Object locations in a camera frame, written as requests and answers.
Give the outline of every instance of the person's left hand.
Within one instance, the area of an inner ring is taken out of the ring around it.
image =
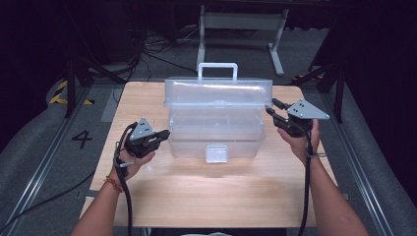
[[[119,158],[121,160],[123,160],[123,162],[125,162],[125,163],[134,162],[134,164],[127,166],[128,175],[125,177],[125,180],[129,180],[134,175],[136,175],[136,173],[138,173],[139,169],[141,169],[141,166],[150,162],[153,159],[154,156],[155,156],[155,152],[151,151],[149,154],[147,154],[146,156],[144,156],[142,158],[135,158],[134,156],[131,156],[125,149],[122,149],[120,151]],[[111,179],[114,179],[116,181],[116,183],[118,185],[120,185],[119,178],[117,176],[116,168],[114,167],[114,165],[112,166],[110,174],[108,176]]]

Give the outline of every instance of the bracelet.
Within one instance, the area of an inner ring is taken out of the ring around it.
[[[105,183],[110,183],[111,185],[113,185],[113,188],[117,191],[119,191],[120,193],[123,193],[123,188],[121,186],[118,186],[116,184],[116,181],[112,178],[110,178],[108,175],[105,177],[104,180]]]
[[[313,158],[313,157],[324,157],[324,156],[327,156],[325,153],[316,153],[316,152],[313,152],[313,154],[309,154],[308,152],[307,152],[307,157],[309,157],[309,158]]]

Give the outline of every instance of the forearm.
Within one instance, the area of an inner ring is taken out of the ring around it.
[[[321,235],[368,235],[356,212],[341,195],[318,157],[312,158],[310,186]]]
[[[119,194],[111,184],[104,183],[71,235],[113,235]]]

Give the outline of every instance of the wooden table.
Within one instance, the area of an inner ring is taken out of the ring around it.
[[[286,103],[303,97],[297,87],[273,87]],[[115,143],[131,123],[146,117],[156,131],[167,128],[164,83],[127,83],[90,189],[109,173]],[[286,116],[284,111],[275,109]],[[304,166],[263,112],[267,137],[254,158],[207,164],[204,158],[175,158],[163,142],[153,160],[128,181],[133,225],[138,227],[299,227],[303,213]],[[322,162],[334,180],[326,157]],[[92,202],[86,198],[83,212]],[[116,226],[127,225],[126,198],[119,197]],[[316,226],[310,201],[307,226]]]

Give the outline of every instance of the number 4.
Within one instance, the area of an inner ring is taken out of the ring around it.
[[[86,143],[86,141],[91,141],[92,138],[89,138],[89,131],[87,130],[83,130],[81,133],[79,133],[78,135],[74,136],[73,141],[83,141],[81,143],[80,149],[83,149],[84,144]]]

